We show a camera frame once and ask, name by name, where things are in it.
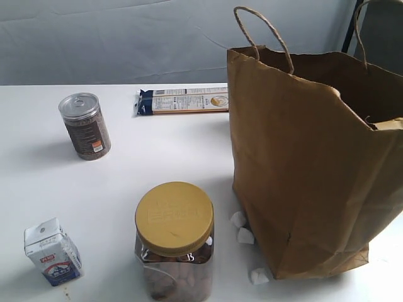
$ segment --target white table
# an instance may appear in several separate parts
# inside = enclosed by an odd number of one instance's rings
[[[229,222],[239,205],[228,114],[134,118],[136,90],[163,87],[180,86],[0,87],[1,302],[148,301],[133,254],[133,214],[143,194],[169,181],[196,184],[214,203],[209,301],[403,301],[403,216],[372,242],[362,268],[325,280],[251,285],[248,271],[264,261],[257,246],[236,242]],[[112,142],[110,153],[93,162],[76,155],[57,109],[62,98],[83,91],[99,97]],[[54,216],[78,246],[86,273],[56,288],[23,251],[24,229]]]

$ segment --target snack inside jar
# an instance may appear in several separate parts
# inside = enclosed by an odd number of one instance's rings
[[[151,297],[199,302],[212,291],[213,205],[200,188],[185,182],[161,184],[140,201],[135,254]]]

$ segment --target pull-tab lid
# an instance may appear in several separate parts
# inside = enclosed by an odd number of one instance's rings
[[[150,190],[135,214],[137,234],[154,253],[179,257],[198,250],[214,224],[213,204],[200,188],[169,182]]]
[[[67,120],[85,120],[99,110],[99,101],[95,94],[80,92],[67,96],[59,104],[59,111]]]

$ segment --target small carton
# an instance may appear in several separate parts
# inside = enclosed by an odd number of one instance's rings
[[[27,228],[24,232],[24,249],[25,255],[52,286],[82,275],[78,249],[63,231],[57,218]]]

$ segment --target paper bag handle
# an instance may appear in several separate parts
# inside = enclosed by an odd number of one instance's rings
[[[366,0],[357,7],[357,9],[354,13],[354,31],[355,31],[355,35],[358,40],[358,44],[360,44],[361,51],[363,52],[363,61],[364,61],[366,70],[368,70],[368,61],[366,60],[366,52],[365,52],[364,44],[361,40],[360,33],[358,32],[358,17],[360,16],[361,9],[370,2],[395,2],[395,3],[403,4],[403,0]]]
[[[244,25],[242,24],[241,20],[239,19],[238,16],[238,10],[242,10],[242,11],[247,11],[248,13],[251,13],[253,15],[255,15],[256,17],[258,17],[259,19],[261,19],[263,22],[266,23],[267,26],[269,26],[271,32],[274,34],[274,36],[276,37],[276,39],[279,41],[279,43],[281,44],[281,47],[283,47],[284,53],[285,53],[285,57],[287,58],[287,62],[288,62],[288,66],[290,66],[290,72],[289,74],[293,74],[294,73],[294,64],[292,63],[292,59],[291,59],[291,55],[290,52],[288,51],[287,46],[285,45],[283,39],[281,39],[280,34],[277,32],[276,28],[258,11],[255,11],[251,8],[247,8],[245,6],[236,6],[234,8],[234,15],[235,15],[235,19],[238,22],[239,28],[242,30],[242,32],[244,33],[246,39],[248,40],[248,42],[252,45],[254,52],[256,54],[256,59],[258,61],[260,61],[260,54],[258,51],[258,48],[256,46],[256,44],[253,42],[250,34],[247,32],[247,30],[245,29]]]

